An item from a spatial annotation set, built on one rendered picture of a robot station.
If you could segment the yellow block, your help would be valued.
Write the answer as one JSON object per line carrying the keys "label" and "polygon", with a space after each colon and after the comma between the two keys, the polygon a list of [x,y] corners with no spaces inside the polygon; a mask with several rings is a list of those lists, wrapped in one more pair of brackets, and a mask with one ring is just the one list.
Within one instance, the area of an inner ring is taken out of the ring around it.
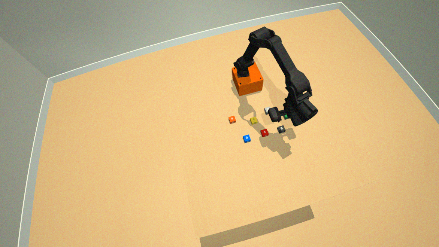
{"label": "yellow block", "polygon": [[256,117],[250,118],[250,122],[252,123],[252,125],[256,124],[257,123]]}

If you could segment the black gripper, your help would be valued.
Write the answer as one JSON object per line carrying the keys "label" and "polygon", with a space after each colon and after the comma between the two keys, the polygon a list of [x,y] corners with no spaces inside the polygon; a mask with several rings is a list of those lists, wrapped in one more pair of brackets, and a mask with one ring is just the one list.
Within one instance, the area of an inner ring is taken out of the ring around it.
{"label": "black gripper", "polygon": [[285,100],[285,103],[283,103],[283,107],[284,107],[283,110],[278,110],[277,107],[272,107],[272,108],[268,109],[268,113],[269,113],[269,116],[270,116],[272,122],[280,122],[282,120],[281,116],[286,115],[293,110],[294,111],[296,110],[296,107],[290,106],[287,103],[287,98],[284,98],[284,100]]}

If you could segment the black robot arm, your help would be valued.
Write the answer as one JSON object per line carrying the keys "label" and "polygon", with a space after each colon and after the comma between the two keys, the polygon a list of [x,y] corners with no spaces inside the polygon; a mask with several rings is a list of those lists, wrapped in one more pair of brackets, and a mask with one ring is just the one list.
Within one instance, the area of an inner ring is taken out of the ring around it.
{"label": "black robot arm", "polygon": [[[271,51],[285,76],[285,89],[288,91],[287,103],[296,110],[287,114],[294,126],[299,126],[318,113],[318,109],[309,101],[312,89],[308,78],[295,67],[293,60],[282,44],[280,36],[269,28],[262,27],[249,34],[249,45],[243,56],[234,63],[238,77],[249,75],[248,67],[254,64],[254,55],[259,48]],[[303,94],[303,92],[307,91]]]}

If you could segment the blue block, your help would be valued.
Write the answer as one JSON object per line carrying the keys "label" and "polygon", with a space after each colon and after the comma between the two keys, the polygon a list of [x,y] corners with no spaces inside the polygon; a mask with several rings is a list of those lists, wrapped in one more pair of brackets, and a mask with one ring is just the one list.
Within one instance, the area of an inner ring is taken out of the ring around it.
{"label": "blue block", "polygon": [[250,142],[250,141],[251,141],[251,138],[250,138],[249,134],[243,136],[243,140],[244,140],[245,143]]}

